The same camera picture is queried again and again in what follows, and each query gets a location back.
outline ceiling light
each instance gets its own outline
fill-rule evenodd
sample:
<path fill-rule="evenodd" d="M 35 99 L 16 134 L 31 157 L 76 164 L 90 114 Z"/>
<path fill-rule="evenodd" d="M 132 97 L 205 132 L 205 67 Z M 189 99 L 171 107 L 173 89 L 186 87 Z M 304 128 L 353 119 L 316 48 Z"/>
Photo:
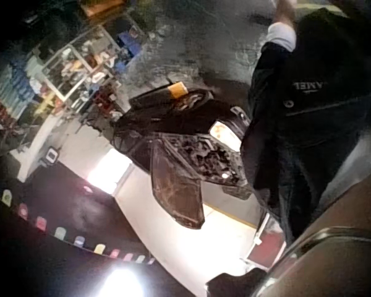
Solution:
<path fill-rule="evenodd" d="M 143 297 L 137 277 L 127 269 L 117 269 L 106 279 L 98 297 Z"/>

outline scooter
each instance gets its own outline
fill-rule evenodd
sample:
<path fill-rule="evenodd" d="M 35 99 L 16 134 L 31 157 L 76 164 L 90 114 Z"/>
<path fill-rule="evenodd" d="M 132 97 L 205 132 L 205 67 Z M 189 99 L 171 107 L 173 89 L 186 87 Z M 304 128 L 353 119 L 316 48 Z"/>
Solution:
<path fill-rule="evenodd" d="M 181 82 L 144 93 L 130 105 L 114 125 L 112 144 L 151 175 L 155 199 L 179 224 L 202 227 L 201 181 L 250 197 L 239 153 L 250 124 L 245 111 Z"/>

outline person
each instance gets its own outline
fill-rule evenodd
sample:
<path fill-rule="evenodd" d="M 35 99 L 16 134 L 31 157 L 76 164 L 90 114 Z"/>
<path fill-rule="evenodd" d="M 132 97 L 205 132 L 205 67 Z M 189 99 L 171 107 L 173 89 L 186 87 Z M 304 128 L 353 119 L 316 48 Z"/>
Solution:
<path fill-rule="evenodd" d="M 245 174 L 287 244 L 371 174 L 371 27 L 277 2 L 249 92 Z"/>

